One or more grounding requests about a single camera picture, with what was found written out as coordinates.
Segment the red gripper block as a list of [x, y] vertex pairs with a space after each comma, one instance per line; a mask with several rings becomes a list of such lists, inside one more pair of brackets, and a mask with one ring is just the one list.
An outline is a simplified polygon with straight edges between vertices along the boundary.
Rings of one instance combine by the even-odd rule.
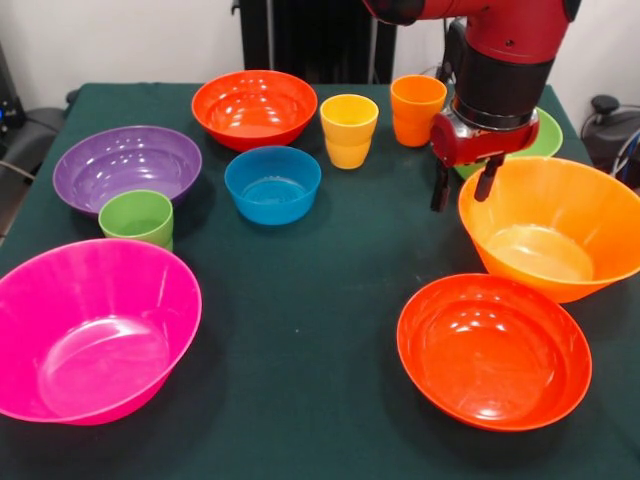
[[430, 208], [441, 212], [449, 196], [449, 168], [466, 165], [489, 158], [481, 172], [474, 192], [474, 199], [484, 202], [490, 195], [505, 155], [528, 148], [539, 132], [539, 116], [536, 110], [522, 126], [513, 130], [484, 130], [464, 123], [459, 116], [445, 110], [432, 122], [430, 140], [439, 159], [436, 161], [436, 178]]

